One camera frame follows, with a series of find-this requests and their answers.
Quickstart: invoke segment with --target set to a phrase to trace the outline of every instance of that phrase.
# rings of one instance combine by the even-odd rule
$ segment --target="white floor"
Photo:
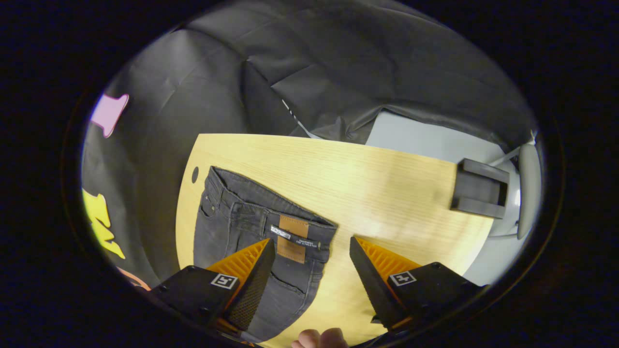
[[[462,159],[490,163],[504,152],[483,139],[453,129],[425,124],[382,111],[366,145],[418,154],[453,163]],[[477,285],[496,281],[516,258],[525,238],[515,236],[520,210],[520,176],[510,161],[497,168],[509,173],[509,191],[503,219],[495,219],[489,237],[464,277]]]

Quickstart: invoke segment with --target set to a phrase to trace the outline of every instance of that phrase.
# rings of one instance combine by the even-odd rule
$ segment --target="jeans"
[[[305,226],[306,238],[280,228],[284,219]],[[211,167],[197,214],[194,264],[206,268],[265,238],[274,240],[278,252],[271,276],[249,329],[241,335],[262,342],[294,323],[314,300],[336,229],[255,181]],[[282,236],[289,241],[282,241]],[[280,248],[286,243],[302,246],[305,255],[283,256],[285,250]]]

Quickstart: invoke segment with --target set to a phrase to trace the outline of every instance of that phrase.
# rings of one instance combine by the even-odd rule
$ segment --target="wooden table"
[[[439,261],[463,274],[492,224],[488,217],[450,211],[456,164],[346,142],[253,134],[201,134],[181,184],[176,249],[183,268],[193,264],[200,195],[209,167],[237,172],[335,222],[314,302],[264,347],[290,347],[304,329],[340,327],[352,346],[386,330],[375,314],[350,260],[357,235],[419,264]],[[192,182],[194,169],[197,180]]]

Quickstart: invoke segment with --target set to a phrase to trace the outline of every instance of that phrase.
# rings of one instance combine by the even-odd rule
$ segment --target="brown leather label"
[[[307,238],[309,227],[305,221],[282,215],[279,217],[279,228],[299,237]],[[298,263],[305,263],[305,247],[280,236],[277,236],[277,253]]]

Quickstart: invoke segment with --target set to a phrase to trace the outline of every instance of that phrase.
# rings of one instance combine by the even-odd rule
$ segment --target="hand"
[[[304,330],[299,340],[292,342],[292,348],[348,348],[342,329],[332,328],[319,334],[317,330]]]

